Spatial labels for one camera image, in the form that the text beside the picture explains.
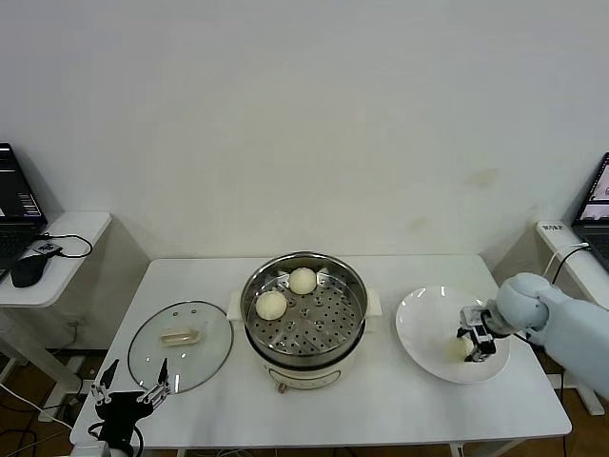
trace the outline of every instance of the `steamed bun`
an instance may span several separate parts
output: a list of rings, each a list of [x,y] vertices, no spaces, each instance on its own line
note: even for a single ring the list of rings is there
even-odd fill
[[[289,288],[298,295],[307,295],[317,287],[317,275],[312,269],[297,268],[289,275]]]
[[[286,308],[286,299],[277,290],[263,293],[256,301],[256,313],[266,321],[279,319],[284,315]]]
[[[450,359],[455,362],[465,362],[471,351],[474,349],[474,342],[463,336],[462,338],[452,337],[448,343],[448,351]]]

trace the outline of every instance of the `white plate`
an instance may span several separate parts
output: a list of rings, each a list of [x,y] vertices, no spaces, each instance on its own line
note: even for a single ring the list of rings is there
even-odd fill
[[[483,303],[457,288],[420,288],[402,300],[396,314],[398,336],[410,357],[431,374],[458,384],[488,381],[505,368],[509,339],[496,340],[497,353],[482,363],[463,362],[454,341],[460,327],[459,311]]]

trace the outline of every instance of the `laptop screen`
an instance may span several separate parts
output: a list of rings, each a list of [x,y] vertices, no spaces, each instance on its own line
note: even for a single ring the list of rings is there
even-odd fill
[[[10,146],[0,143],[0,222],[45,222]]]
[[[583,205],[576,217],[576,223],[609,223],[609,153],[605,154]]]

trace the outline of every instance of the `white table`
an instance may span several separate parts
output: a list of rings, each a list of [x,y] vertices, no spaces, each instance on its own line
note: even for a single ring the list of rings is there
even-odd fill
[[[559,252],[557,259],[554,261],[556,265],[571,251],[567,248],[568,246],[581,243],[580,238],[571,230],[570,226],[562,221],[539,221],[537,232],[552,252]],[[564,263],[563,268],[573,278],[588,300],[601,307],[609,308],[609,273],[591,252],[583,250],[572,255]],[[559,375],[550,374],[548,378],[555,388],[560,387],[561,379]],[[593,416],[600,416],[605,413],[605,409],[594,390],[582,384],[569,372],[564,374],[564,387],[574,388],[580,395],[588,412]]]
[[[109,213],[103,211],[63,212],[50,214],[48,218],[49,223],[45,231],[51,235],[78,234],[94,246],[110,223]],[[63,238],[51,241],[64,247],[65,253],[69,255],[79,255],[88,250],[88,246],[80,240]],[[35,253],[28,250],[24,256]],[[46,308],[52,305],[84,261],[85,258],[53,257],[47,263],[40,281],[28,288],[14,287],[10,275],[0,283],[0,308],[4,309],[4,311],[0,310],[0,340],[11,349],[11,355],[18,355],[31,361],[57,382],[47,399],[47,405],[60,404],[66,393],[75,393],[78,390],[80,380],[74,372],[80,367],[83,358],[72,358],[68,367],[62,365],[38,344],[34,336],[10,319],[10,310]],[[42,415],[41,420],[47,421],[48,418]]]
[[[146,447],[378,446],[499,440],[492,449],[501,452],[527,438],[569,433],[569,419],[525,343],[511,342],[503,373],[470,386],[435,378],[401,347],[395,311],[411,290],[442,284],[469,290],[481,299],[495,296],[497,286],[479,256],[344,259],[361,274],[367,287],[378,291],[383,306],[379,329],[364,335],[355,364],[344,378],[319,390],[291,390],[281,395],[243,331],[235,330],[232,351],[213,378],[168,397],[138,424]],[[265,260],[153,261],[100,370],[116,358],[121,360],[111,390],[137,388],[128,373],[128,347],[146,319],[183,300],[206,300],[226,309],[230,292],[240,289]],[[98,421],[89,396],[70,440],[89,441],[87,428]]]

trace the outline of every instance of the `laptop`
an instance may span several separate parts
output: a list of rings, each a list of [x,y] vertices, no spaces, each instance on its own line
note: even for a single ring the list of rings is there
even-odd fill
[[[46,224],[10,144],[0,143],[0,280]]]
[[[609,271],[609,152],[602,158],[599,171],[571,226],[581,241]]]

